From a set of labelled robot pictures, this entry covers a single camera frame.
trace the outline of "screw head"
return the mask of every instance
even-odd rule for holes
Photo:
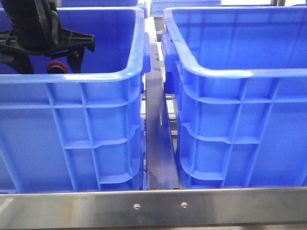
[[[182,203],[181,203],[181,207],[182,207],[182,208],[187,208],[188,205],[189,205],[189,204],[188,204],[187,202],[182,202]]]
[[[141,208],[141,205],[140,205],[140,204],[134,204],[134,205],[133,205],[133,208],[134,208],[135,210],[139,210],[139,209]]]
[[[78,57],[79,57],[79,53],[78,53],[77,51],[74,51],[74,52],[73,52],[73,56],[76,57],[76,58],[78,58]]]

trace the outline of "black bracket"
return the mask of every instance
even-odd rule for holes
[[[0,62],[19,73],[34,72],[28,55],[44,55],[48,60],[67,57],[72,72],[80,73],[85,48],[95,51],[93,35],[62,29],[57,46],[44,51],[29,51],[19,46],[15,30],[0,32]]]

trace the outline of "blue plastic bin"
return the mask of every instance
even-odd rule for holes
[[[182,185],[307,185],[307,8],[174,8],[165,19]]]
[[[163,15],[169,7],[221,6],[221,0],[152,0],[150,15]]]
[[[143,10],[59,16],[64,28],[94,34],[96,51],[85,52],[82,74],[44,74],[42,56],[31,57],[35,74],[0,64],[0,193],[141,189]],[[0,31],[11,28],[3,10],[0,21]]]
[[[145,18],[148,16],[145,0],[57,0],[58,7],[132,7],[144,10]]]
[[[223,7],[237,7],[237,6],[273,6],[273,4],[261,4],[261,5],[244,5],[244,4],[242,4],[242,5],[221,5],[221,6],[223,6]]]

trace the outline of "crate rim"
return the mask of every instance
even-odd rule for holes
[[[196,1],[201,1],[201,0],[189,0],[190,2],[196,2]],[[152,0],[152,3],[169,3],[169,2],[186,2],[185,0]]]
[[[111,73],[69,73],[69,74],[0,74],[0,84],[13,83],[61,83],[61,82],[109,82],[129,79],[142,71],[145,39],[144,11],[136,7],[63,7],[58,11],[134,11],[135,24],[130,54],[125,69]]]
[[[242,79],[242,78],[280,78],[280,77],[305,77],[307,69],[209,69],[201,66],[190,51],[187,43],[179,31],[179,28],[173,17],[173,10],[210,10],[210,11],[231,11],[231,10],[277,10],[288,11],[298,9],[307,11],[304,6],[274,7],[274,6],[251,6],[251,7],[172,7],[164,9],[165,22],[167,31],[170,33],[175,45],[176,52],[179,56],[180,63],[185,70],[206,78],[225,78],[225,79]]]

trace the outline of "metal guide rail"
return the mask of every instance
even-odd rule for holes
[[[154,17],[146,20],[148,190],[0,195],[0,229],[307,229],[307,187],[178,189]]]

